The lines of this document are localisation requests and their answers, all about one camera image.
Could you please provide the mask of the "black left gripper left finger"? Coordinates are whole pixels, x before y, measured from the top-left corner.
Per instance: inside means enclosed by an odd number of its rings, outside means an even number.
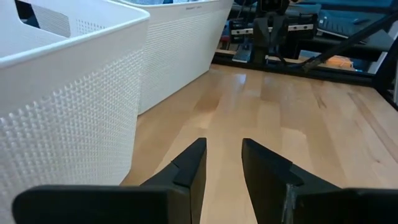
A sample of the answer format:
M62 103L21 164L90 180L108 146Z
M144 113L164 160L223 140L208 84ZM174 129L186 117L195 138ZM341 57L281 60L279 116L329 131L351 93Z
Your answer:
M141 185L40 185L12 202L16 224L199 224L206 138Z

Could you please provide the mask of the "black aluminium rig frame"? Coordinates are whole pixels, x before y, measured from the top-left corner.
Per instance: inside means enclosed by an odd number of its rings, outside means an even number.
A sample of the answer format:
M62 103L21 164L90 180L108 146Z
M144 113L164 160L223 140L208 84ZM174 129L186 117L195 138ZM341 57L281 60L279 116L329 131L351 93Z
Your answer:
M352 37L334 44L332 48L316 57L306 59L304 62L282 62L272 59L269 63L234 62L233 56L227 53L216 53L212 62L218 65L273 72L296 77L313 78L350 85L369 86L374 88L395 110L398 111L398 38L388 47L386 57L382 60L377 72L351 72L342 68L322 67L333 56L355 56L365 58L365 51L358 50L355 46L365 37L370 37L381 31L385 25L398 22L398 11L383 17L368 25Z

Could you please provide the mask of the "black desk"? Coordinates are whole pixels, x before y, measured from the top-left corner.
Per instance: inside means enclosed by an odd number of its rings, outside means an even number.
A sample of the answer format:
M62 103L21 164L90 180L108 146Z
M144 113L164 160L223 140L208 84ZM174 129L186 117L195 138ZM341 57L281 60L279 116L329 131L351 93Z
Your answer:
M366 28L398 10L398 0L298 0L298 5L321 5L322 17L331 18L354 32ZM389 35L392 22L370 35L366 43L348 47L339 54L345 57L376 61L383 52L387 52L394 38Z

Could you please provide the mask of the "silver mounting plate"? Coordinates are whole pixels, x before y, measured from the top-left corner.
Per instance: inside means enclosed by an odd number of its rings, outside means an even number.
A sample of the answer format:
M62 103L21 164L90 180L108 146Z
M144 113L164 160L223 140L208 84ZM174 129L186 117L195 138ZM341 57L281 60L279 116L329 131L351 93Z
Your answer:
M251 58L252 44L241 44L232 58L234 62L248 63Z

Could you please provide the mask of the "white perforated plastic bin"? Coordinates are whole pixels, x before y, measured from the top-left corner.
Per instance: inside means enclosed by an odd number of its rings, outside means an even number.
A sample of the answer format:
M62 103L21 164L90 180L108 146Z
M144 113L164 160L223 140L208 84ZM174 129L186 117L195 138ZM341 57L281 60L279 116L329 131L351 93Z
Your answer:
M138 4L111 0L150 14L144 47L141 115L206 73L218 46L233 0Z

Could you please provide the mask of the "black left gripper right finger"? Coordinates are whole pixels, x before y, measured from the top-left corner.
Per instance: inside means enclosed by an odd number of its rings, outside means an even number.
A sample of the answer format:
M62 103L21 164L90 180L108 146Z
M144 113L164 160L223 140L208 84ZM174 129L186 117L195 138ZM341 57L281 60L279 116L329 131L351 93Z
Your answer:
M398 224L398 189L340 188L249 138L241 156L258 224Z

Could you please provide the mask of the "white bin with red handwriting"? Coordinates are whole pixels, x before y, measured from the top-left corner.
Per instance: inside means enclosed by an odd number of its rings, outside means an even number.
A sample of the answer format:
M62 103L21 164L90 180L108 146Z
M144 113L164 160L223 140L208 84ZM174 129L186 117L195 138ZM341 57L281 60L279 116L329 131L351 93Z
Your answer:
M37 185L118 185L131 168L147 11L110 0L31 0L64 37L0 0L0 224Z

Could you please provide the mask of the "black laptop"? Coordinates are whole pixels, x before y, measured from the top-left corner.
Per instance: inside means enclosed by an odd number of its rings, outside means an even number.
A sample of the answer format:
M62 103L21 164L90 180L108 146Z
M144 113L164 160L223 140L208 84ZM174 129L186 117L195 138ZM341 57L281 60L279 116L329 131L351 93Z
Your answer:
M318 13L317 35L332 35L347 39L360 31L369 21L363 18L343 19L321 10Z

